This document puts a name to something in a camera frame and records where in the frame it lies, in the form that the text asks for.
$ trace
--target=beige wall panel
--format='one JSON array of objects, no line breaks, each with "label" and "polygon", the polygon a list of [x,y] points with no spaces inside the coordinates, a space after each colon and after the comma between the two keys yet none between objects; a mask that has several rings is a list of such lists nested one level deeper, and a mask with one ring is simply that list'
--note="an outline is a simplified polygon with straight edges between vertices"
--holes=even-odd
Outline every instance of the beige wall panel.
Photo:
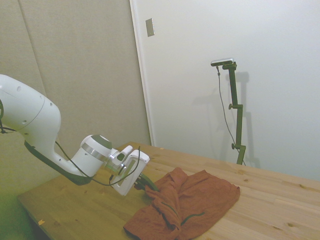
[{"label": "beige wall panel", "polygon": [[[45,94],[17,0],[0,1],[0,74],[20,80]],[[28,152],[19,133],[0,134],[1,240],[33,239],[27,214],[16,196],[57,175]]]},{"label": "beige wall panel", "polygon": [[150,144],[129,0],[20,3],[67,152],[90,134]]}]

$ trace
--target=red cloth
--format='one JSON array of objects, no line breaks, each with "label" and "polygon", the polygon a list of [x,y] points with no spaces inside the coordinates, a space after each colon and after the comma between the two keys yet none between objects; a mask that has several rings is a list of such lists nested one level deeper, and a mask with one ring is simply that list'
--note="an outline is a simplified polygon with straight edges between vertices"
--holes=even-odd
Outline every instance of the red cloth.
[{"label": "red cloth", "polygon": [[189,240],[209,230],[237,202],[240,188],[205,170],[187,176],[175,168],[145,187],[152,204],[138,210],[124,229],[141,240]]}]

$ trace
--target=wooden table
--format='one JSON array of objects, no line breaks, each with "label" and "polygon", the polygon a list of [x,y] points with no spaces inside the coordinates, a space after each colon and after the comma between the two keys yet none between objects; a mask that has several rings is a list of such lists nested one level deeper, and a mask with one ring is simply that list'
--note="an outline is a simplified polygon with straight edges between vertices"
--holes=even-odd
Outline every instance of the wooden table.
[{"label": "wooden table", "polygon": [[[197,240],[320,240],[320,182],[249,166],[129,142],[151,161],[152,181],[176,167],[208,173],[240,187],[239,201]],[[108,182],[100,169],[96,178]],[[59,176],[18,196],[31,218],[53,240],[130,240],[123,225],[151,203],[144,191],[127,196],[95,182],[76,186]]]}]

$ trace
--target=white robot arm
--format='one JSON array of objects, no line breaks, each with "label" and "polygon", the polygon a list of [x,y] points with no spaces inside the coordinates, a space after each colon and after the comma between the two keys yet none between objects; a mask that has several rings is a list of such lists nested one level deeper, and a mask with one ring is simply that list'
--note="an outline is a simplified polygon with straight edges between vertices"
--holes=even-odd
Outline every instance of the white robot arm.
[{"label": "white robot arm", "polygon": [[0,120],[24,137],[25,147],[34,156],[77,185],[88,184],[105,165],[115,176],[112,187],[125,196],[150,160],[132,146],[117,151],[101,135],[87,136],[71,161],[64,159],[54,148],[61,124],[58,107],[33,88],[2,74]]}]

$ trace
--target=cable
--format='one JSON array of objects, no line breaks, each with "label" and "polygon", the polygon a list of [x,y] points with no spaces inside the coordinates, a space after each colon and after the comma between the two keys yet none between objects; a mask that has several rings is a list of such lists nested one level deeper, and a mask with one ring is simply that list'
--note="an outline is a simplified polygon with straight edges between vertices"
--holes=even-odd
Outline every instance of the cable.
[{"label": "cable", "polygon": [[0,132],[0,133],[2,133],[2,134],[10,134],[10,133],[12,133],[12,132],[16,132],[16,130],[14,130],[14,129],[12,129],[12,128],[8,128],[8,127],[2,126],[2,121],[1,121],[1,119],[0,119],[0,129],[1,129],[1,132]]},{"label": "cable", "polygon": [[100,182],[100,181],[98,181],[98,180],[95,180],[93,176],[88,176],[84,171],[82,171],[82,170],[71,160],[71,158],[66,154],[66,152],[63,150],[63,148],[60,146],[60,144],[59,144],[57,141],[55,142],[55,144],[57,144],[57,146],[58,146],[58,147],[60,148],[60,150],[63,152],[63,154],[65,155],[65,157],[66,157],[69,161],[71,161],[71,163],[72,163],[83,175],[85,175],[87,178],[90,178],[92,181],[94,181],[94,182],[96,182],[96,183],[98,183],[98,184],[101,184],[101,185],[103,185],[103,186],[107,186],[107,187],[110,187],[110,186],[112,186],[112,185],[115,185],[115,184],[121,182],[122,180],[124,180],[125,178],[127,178],[128,176],[130,176],[131,174],[133,174],[133,173],[135,172],[135,170],[137,169],[137,167],[138,167],[138,165],[139,165],[139,162],[140,162],[140,146],[139,146],[139,148],[138,148],[138,151],[139,151],[139,154],[138,154],[138,162],[137,162],[135,168],[133,169],[133,171],[130,172],[127,176],[122,177],[120,180],[118,180],[118,181],[116,181],[116,182],[113,182],[113,183],[110,183],[110,181],[111,181],[111,179],[112,179],[112,177],[113,177],[113,175],[112,175],[112,176],[110,177],[110,179],[109,179],[109,184],[106,184],[106,183]]},{"label": "cable", "polygon": [[230,136],[231,136],[231,138],[232,138],[233,144],[234,144],[234,145],[236,145],[236,142],[235,142],[234,136],[232,135],[232,133],[231,133],[231,131],[230,131],[230,128],[229,128],[229,125],[228,125],[228,122],[227,122],[227,118],[226,118],[226,111],[225,111],[225,105],[224,105],[224,101],[222,100],[222,94],[221,94],[221,80],[220,80],[219,67],[218,67],[218,66],[216,66],[216,69],[217,69],[217,71],[218,71],[218,78],[219,78],[219,95],[220,95],[221,104],[222,104],[222,109],[223,109],[224,121],[225,121],[225,124],[226,124],[226,128],[228,129],[228,132],[229,132],[229,134],[230,134]]}]

